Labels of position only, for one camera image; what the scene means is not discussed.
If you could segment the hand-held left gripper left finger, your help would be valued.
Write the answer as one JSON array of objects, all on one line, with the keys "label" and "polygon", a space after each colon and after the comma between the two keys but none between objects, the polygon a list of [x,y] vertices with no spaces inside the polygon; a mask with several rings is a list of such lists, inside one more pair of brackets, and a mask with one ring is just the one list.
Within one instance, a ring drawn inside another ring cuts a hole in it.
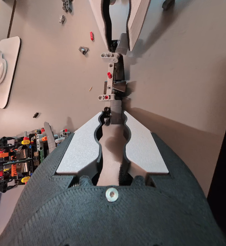
[{"label": "hand-held left gripper left finger", "polygon": [[101,111],[74,132],[56,170],[57,174],[99,178],[103,166],[102,146],[99,143],[103,123]]}]

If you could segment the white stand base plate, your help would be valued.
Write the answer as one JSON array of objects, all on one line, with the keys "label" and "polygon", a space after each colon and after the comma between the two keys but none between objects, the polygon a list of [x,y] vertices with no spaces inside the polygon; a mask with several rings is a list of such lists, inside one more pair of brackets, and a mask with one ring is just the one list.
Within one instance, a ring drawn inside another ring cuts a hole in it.
[{"label": "white stand base plate", "polygon": [[0,41],[0,51],[7,62],[7,71],[3,82],[0,84],[0,108],[8,105],[12,89],[13,79],[16,71],[17,61],[21,48],[21,39],[18,36]]}]

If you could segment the dark grey lego block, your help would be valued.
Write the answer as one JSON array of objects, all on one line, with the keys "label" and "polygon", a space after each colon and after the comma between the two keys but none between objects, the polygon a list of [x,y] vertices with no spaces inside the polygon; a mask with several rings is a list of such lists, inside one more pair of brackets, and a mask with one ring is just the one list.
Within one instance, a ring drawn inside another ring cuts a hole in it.
[{"label": "dark grey lego block", "polygon": [[162,4],[162,9],[167,11],[175,4],[175,0],[165,0]]}]

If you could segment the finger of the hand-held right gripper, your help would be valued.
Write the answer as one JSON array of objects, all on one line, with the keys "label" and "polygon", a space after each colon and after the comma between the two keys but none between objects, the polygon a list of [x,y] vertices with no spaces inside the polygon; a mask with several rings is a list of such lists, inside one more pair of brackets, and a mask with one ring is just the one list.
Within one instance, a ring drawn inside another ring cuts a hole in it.
[{"label": "finger of the hand-held right gripper", "polygon": [[110,0],[89,0],[89,3],[106,48],[112,52],[112,23],[109,13]]},{"label": "finger of the hand-held right gripper", "polygon": [[133,50],[139,38],[150,2],[150,0],[129,0],[129,13],[126,23],[129,51]]}]

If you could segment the dark grey lego piece cluster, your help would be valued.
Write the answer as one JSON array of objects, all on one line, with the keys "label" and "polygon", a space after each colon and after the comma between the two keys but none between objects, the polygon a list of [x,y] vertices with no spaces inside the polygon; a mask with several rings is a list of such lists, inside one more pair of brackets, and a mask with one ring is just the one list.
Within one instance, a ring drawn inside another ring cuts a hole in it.
[{"label": "dark grey lego piece cluster", "polygon": [[63,6],[62,9],[66,13],[72,13],[72,0],[62,0]]}]

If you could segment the grey lego beam sub-assembly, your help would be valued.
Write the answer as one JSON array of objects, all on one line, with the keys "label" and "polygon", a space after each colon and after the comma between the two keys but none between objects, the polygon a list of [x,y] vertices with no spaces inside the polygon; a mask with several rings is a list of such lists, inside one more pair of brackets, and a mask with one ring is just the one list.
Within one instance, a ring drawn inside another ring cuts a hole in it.
[{"label": "grey lego beam sub-assembly", "polygon": [[105,103],[105,125],[122,123],[122,99],[127,91],[123,59],[128,50],[127,34],[122,33],[119,40],[114,40],[112,48],[114,52],[101,54],[101,58],[109,63],[104,91],[98,96],[98,100]]}]

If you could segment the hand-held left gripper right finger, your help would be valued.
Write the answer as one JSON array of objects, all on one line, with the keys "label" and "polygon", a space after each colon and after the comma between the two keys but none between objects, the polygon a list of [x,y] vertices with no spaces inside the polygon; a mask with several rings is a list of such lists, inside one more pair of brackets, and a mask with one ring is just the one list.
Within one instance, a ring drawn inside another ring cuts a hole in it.
[{"label": "hand-held left gripper right finger", "polygon": [[164,162],[151,131],[127,111],[122,112],[124,137],[122,185],[130,185],[136,176],[145,182],[152,175],[168,175]]}]

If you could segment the large black lego vehicle model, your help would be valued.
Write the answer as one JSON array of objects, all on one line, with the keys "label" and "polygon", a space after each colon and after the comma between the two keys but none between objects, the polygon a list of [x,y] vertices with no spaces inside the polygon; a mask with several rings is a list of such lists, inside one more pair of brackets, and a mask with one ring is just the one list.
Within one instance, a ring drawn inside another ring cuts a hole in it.
[{"label": "large black lego vehicle model", "polygon": [[70,134],[66,128],[54,134],[49,123],[44,122],[41,129],[1,137],[0,193],[25,185],[44,159]]}]

